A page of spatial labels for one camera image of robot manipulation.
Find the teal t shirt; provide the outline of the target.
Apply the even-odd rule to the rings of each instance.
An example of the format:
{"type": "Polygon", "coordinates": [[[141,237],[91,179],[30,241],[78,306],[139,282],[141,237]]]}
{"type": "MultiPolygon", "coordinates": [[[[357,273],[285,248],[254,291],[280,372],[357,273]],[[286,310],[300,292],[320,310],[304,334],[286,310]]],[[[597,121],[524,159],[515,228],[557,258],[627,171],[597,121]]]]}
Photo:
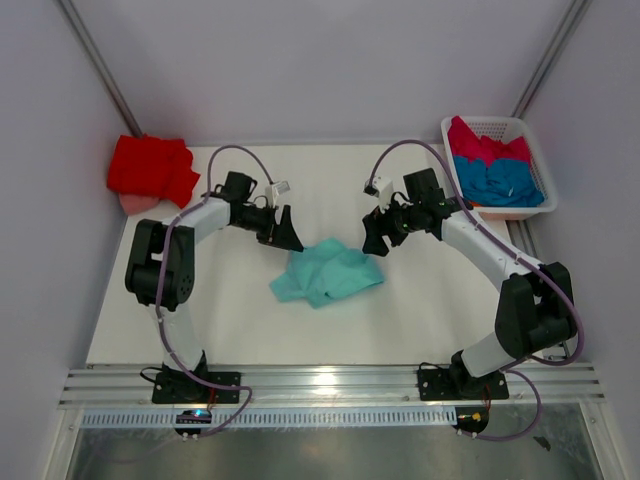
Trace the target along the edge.
{"type": "Polygon", "coordinates": [[[370,256],[329,238],[290,255],[283,274],[269,287],[279,302],[305,300],[323,308],[385,282],[370,256]]]}

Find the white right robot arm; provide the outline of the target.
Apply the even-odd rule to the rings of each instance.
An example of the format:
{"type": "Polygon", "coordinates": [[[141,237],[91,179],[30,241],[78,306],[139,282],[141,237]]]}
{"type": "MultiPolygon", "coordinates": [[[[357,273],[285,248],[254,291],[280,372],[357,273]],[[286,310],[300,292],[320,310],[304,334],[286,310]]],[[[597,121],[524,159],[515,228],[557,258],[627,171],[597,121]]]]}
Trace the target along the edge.
{"type": "Polygon", "coordinates": [[[504,243],[465,200],[447,197],[433,169],[404,178],[404,192],[379,176],[364,192],[377,207],[363,219],[363,252],[384,257],[414,232],[433,235],[469,260],[496,288],[494,327],[455,353],[437,389],[456,398],[480,396],[500,371],[575,337],[571,279],[560,263],[543,264],[504,243]]]}

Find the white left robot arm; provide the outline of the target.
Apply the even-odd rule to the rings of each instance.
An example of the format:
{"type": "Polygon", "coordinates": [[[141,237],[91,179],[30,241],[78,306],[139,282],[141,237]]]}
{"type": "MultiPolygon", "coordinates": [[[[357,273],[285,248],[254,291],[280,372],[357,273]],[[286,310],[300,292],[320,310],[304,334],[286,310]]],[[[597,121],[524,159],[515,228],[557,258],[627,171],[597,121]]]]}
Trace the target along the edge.
{"type": "Polygon", "coordinates": [[[202,200],[172,220],[138,222],[125,273],[125,288],[147,308],[164,349],[155,379],[155,404],[202,403],[219,381],[238,401],[238,380],[229,383],[208,370],[207,358],[196,338],[188,300],[196,280],[196,246],[228,226],[253,232],[266,246],[301,252],[291,219],[291,207],[276,206],[290,190],[286,181],[265,189],[266,204],[250,200],[257,181],[230,172],[222,185],[208,186],[202,200]]]}

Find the magenta t shirt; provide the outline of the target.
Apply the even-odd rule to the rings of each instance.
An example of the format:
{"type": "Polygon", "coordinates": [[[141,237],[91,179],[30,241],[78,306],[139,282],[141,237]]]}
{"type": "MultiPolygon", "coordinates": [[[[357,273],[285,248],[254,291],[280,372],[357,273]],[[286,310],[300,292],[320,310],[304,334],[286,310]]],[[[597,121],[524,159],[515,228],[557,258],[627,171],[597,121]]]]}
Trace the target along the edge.
{"type": "Polygon", "coordinates": [[[469,161],[480,160],[486,167],[499,159],[531,163],[531,154],[522,136],[509,143],[493,140],[486,135],[478,137],[460,116],[452,118],[447,138],[454,156],[469,161]]]}

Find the blue t shirt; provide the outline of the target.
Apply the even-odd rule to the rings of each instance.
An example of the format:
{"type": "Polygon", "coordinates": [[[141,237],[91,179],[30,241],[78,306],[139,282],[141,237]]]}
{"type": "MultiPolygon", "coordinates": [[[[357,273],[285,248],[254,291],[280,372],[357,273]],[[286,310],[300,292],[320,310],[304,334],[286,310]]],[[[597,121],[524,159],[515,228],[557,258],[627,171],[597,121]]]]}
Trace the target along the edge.
{"type": "Polygon", "coordinates": [[[528,164],[499,159],[490,167],[454,156],[462,196],[484,207],[534,208],[544,201],[528,164]]]}

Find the pink folded t shirt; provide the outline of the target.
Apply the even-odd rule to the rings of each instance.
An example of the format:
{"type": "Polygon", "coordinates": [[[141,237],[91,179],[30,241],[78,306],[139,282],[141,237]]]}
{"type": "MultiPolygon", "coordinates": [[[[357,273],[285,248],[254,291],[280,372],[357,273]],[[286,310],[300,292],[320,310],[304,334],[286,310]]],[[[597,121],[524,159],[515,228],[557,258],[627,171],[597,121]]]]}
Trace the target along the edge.
{"type": "Polygon", "coordinates": [[[160,203],[160,199],[151,196],[120,194],[119,203],[127,216],[134,216],[153,209],[160,203]]]}

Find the red folded t shirt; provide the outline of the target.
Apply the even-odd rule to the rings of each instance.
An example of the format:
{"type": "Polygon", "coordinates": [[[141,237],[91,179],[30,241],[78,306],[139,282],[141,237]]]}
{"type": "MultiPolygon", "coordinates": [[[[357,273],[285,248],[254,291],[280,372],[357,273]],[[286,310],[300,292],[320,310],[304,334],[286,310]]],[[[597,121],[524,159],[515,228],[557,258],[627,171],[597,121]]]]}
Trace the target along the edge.
{"type": "Polygon", "coordinates": [[[124,195],[167,200],[185,208],[200,174],[183,139],[121,135],[107,171],[106,186],[124,195]]]}

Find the white plastic basket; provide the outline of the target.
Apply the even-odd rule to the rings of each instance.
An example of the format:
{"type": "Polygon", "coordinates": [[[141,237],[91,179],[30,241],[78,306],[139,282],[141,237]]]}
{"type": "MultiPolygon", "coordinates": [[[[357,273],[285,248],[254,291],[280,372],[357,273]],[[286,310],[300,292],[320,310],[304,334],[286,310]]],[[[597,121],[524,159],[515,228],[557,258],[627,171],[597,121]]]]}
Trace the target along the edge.
{"type": "Polygon", "coordinates": [[[453,116],[441,131],[454,183],[484,218],[525,220],[557,208],[552,176],[524,121],[453,116]]]}

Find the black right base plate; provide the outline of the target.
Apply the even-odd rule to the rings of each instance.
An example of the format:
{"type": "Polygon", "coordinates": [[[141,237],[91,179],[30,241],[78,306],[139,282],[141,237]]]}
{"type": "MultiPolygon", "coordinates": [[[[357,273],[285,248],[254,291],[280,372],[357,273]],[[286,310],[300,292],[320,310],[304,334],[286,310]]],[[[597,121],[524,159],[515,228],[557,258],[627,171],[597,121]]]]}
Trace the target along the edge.
{"type": "Polygon", "coordinates": [[[510,396],[505,376],[498,371],[476,378],[461,365],[422,362],[416,376],[423,401],[506,400],[510,396]]]}

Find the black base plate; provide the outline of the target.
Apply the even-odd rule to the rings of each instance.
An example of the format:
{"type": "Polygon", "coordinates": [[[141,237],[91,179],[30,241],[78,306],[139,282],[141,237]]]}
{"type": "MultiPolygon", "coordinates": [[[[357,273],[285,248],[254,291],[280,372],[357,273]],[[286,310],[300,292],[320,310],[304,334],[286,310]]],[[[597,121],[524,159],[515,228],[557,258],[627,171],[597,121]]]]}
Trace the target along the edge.
{"type": "Polygon", "coordinates": [[[183,372],[161,371],[154,380],[153,404],[222,404],[236,405],[240,401],[237,390],[211,388],[202,385],[183,372]]]}
{"type": "Polygon", "coordinates": [[[498,371],[476,378],[461,365],[422,362],[416,376],[423,401],[506,400],[510,396],[505,376],[498,371]]]}

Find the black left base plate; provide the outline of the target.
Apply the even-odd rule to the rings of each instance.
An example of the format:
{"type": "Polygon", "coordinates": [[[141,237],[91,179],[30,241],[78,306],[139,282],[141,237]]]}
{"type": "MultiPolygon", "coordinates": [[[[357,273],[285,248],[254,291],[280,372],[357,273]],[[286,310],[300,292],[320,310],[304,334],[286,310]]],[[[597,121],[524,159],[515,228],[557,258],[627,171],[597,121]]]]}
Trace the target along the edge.
{"type": "Polygon", "coordinates": [[[153,404],[222,404],[236,405],[240,401],[237,390],[211,388],[202,385],[183,372],[161,371],[154,380],[153,404]]]}

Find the aluminium mounting rail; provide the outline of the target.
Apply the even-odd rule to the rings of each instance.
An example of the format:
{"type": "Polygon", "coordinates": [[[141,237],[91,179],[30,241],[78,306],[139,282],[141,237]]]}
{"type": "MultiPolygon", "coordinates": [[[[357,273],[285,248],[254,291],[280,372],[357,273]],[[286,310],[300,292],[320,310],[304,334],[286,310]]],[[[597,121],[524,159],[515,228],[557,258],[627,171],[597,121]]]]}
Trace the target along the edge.
{"type": "MultiPolygon", "coordinates": [[[[253,390],[256,407],[400,406],[421,401],[415,365],[214,365],[215,372],[238,372],[253,390]]],[[[140,365],[96,365],[69,372],[58,407],[61,409],[147,407],[152,384],[140,365]]],[[[532,382],[545,404],[604,402],[605,391],[589,363],[548,367],[525,363],[507,374],[506,404],[532,403],[532,382]]]]}

